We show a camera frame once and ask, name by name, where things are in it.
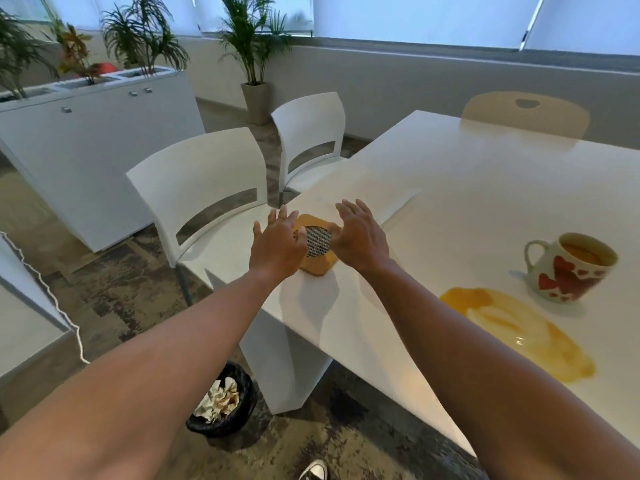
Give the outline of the person's left hand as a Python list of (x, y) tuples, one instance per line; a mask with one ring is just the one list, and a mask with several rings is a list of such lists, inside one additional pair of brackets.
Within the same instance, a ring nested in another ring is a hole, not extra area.
[(297, 251), (293, 227), (298, 210), (288, 212), (285, 223), (278, 223), (277, 209), (270, 209), (263, 243), (252, 243), (249, 270), (264, 277), (273, 286), (283, 282), (299, 270), (307, 251)]

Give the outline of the person's left forearm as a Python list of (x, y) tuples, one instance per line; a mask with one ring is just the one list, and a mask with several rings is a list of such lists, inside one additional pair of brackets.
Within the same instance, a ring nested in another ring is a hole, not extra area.
[(268, 295), (294, 273), (253, 266), (86, 366), (0, 436), (0, 480), (153, 480)]

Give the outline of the large white plastic chair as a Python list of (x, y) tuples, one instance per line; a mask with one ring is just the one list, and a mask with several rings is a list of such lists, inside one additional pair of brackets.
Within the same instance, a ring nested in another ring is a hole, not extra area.
[[(253, 224), (262, 226), (268, 205), (266, 163), (247, 127), (186, 139), (160, 150), (126, 176), (148, 207), (168, 265), (174, 269), (188, 306), (193, 304), (185, 271), (218, 289), (248, 268)], [(184, 242), (178, 233), (215, 203), (254, 189), (252, 202), (226, 210)]]

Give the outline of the white table base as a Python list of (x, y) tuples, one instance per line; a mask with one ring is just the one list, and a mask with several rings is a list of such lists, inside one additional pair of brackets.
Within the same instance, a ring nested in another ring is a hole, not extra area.
[(272, 415), (302, 408), (333, 362), (263, 310), (239, 347)]

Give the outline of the crumpled stained paper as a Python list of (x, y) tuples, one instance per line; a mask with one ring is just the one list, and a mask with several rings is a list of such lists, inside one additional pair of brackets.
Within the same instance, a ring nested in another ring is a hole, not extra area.
[(218, 379), (203, 397), (193, 415), (215, 424), (228, 418), (240, 401), (239, 389), (233, 377)]

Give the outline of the white planter cabinet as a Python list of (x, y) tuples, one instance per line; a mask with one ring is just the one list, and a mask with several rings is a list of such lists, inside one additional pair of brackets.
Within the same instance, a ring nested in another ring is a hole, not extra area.
[[(165, 66), (147, 77), (132, 69), (92, 86), (66, 80), (27, 92), (5, 102), (8, 93), (0, 93), (0, 152), (92, 251), (153, 222), (126, 173), (205, 131), (187, 72)], [(73, 112), (62, 113), (62, 106)]]

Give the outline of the tall potted palm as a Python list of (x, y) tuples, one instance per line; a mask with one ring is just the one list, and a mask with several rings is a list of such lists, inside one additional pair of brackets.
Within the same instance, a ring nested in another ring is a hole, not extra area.
[(286, 15), (274, 8), (275, 0), (220, 1), (225, 17), (218, 35), (225, 55), (244, 69), (248, 86), (261, 86), (270, 58), (291, 48)]

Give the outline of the black trash bin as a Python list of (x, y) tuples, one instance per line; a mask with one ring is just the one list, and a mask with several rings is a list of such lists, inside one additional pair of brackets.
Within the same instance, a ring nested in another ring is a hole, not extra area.
[(186, 421), (186, 427), (190, 432), (206, 438), (223, 438), (239, 432), (246, 425), (257, 403), (257, 392), (253, 381), (242, 366), (232, 361), (227, 361), (216, 380), (226, 377), (233, 377), (237, 382), (240, 396), (238, 407), (228, 418), (215, 424), (207, 424), (204, 419), (192, 413)]

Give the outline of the beige chair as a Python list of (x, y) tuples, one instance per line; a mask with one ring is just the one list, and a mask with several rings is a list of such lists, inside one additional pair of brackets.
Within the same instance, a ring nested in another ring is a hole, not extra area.
[(521, 91), (476, 95), (465, 105), (461, 120), (582, 139), (590, 113), (582, 106), (553, 96)]

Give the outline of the wide white roller blind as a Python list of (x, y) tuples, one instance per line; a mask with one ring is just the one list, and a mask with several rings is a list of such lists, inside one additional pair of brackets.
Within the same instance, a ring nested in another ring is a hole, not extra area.
[(314, 0), (321, 38), (518, 48), (540, 0)]

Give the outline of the white mug with red hearts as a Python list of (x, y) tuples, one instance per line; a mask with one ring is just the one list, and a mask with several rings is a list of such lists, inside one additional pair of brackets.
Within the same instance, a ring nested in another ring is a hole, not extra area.
[(610, 274), (619, 256), (612, 267), (594, 266), (566, 252), (559, 237), (553, 242), (532, 240), (526, 243), (525, 281), (542, 298), (558, 304), (575, 303)]

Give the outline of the tea in mug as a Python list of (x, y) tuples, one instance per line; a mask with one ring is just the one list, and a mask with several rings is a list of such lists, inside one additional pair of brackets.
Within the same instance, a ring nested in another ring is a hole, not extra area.
[(617, 253), (606, 243), (581, 233), (565, 233), (559, 237), (561, 247), (576, 259), (601, 267), (612, 267)]

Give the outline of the black and white sneaker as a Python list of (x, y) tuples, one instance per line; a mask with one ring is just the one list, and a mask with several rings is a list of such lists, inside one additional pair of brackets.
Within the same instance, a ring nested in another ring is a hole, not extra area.
[(330, 480), (330, 471), (324, 460), (313, 460), (300, 474), (298, 480)]

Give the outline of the white side table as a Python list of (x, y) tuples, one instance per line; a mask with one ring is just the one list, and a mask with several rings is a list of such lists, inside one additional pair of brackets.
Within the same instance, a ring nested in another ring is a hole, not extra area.
[(71, 328), (0, 234), (0, 385), (71, 334)]

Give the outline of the red-leaved croton plant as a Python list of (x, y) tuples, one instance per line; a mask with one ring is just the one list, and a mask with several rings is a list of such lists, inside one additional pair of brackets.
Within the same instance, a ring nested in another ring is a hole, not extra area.
[(91, 52), (87, 42), (93, 36), (84, 32), (78, 32), (70, 23), (64, 23), (62, 19), (54, 17), (51, 22), (51, 33), (62, 49), (60, 62), (57, 65), (59, 75), (74, 74), (83, 79), (87, 85), (96, 85), (102, 78), (99, 65), (89, 61)]

